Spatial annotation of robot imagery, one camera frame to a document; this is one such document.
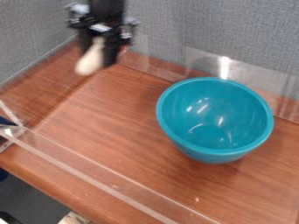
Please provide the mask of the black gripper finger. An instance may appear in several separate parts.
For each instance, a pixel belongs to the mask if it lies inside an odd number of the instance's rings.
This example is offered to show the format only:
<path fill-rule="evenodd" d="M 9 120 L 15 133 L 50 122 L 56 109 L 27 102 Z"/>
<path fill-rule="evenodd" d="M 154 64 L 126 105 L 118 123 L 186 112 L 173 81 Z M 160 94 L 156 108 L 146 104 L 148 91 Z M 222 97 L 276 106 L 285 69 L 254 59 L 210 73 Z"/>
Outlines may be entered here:
<path fill-rule="evenodd" d="M 85 53 L 93 44 L 93 35 L 89 29 L 78 30 L 78 46 L 81 53 Z"/>
<path fill-rule="evenodd" d="M 117 63 L 117 54 L 120 51 L 121 39 L 117 35 L 105 38 L 102 56 L 104 68 L 113 66 Z"/>

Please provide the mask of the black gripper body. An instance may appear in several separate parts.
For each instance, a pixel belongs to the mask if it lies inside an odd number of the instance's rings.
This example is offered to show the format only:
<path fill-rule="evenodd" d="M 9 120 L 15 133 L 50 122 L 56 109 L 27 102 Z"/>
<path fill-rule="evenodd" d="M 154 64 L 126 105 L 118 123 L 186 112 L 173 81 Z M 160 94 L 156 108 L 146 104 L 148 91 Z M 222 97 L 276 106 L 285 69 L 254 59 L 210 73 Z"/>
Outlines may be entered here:
<path fill-rule="evenodd" d="M 72 29 L 88 29 L 97 35 L 117 35 L 130 41 L 138 21 L 126 15 L 126 0 L 86 0 L 85 3 L 70 3 L 68 26 Z"/>

